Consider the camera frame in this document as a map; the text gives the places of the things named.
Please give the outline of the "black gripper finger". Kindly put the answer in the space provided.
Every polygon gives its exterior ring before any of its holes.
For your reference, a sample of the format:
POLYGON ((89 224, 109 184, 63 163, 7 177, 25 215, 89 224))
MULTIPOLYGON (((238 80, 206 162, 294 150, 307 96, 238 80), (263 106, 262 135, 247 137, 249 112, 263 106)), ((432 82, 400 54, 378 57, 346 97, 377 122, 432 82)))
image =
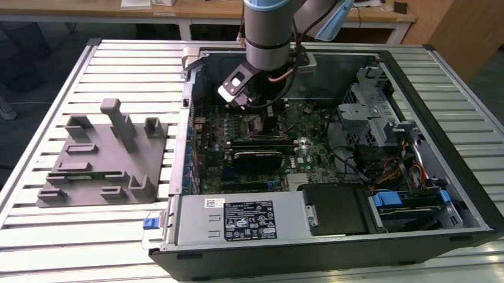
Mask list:
POLYGON ((271 134, 277 126, 278 117, 274 112, 263 112, 262 115, 262 133, 271 134))

